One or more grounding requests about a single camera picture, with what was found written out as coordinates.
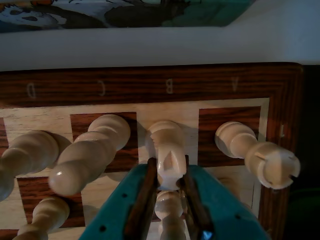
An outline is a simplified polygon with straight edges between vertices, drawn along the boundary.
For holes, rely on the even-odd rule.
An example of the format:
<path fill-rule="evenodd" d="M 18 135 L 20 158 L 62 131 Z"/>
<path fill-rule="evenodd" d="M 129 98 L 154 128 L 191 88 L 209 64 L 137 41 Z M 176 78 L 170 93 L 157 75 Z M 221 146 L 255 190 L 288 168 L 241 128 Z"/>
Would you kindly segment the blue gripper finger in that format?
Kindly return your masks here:
<path fill-rule="evenodd" d="M 216 177 L 189 164 L 178 181 L 187 231 L 192 240 L 268 240 L 256 216 Z"/>
<path fill-rule="evenodd" d="M 145 240 L 157 198 L 157 160 L 138 164 L 101 206 L 81 240 Z"/>

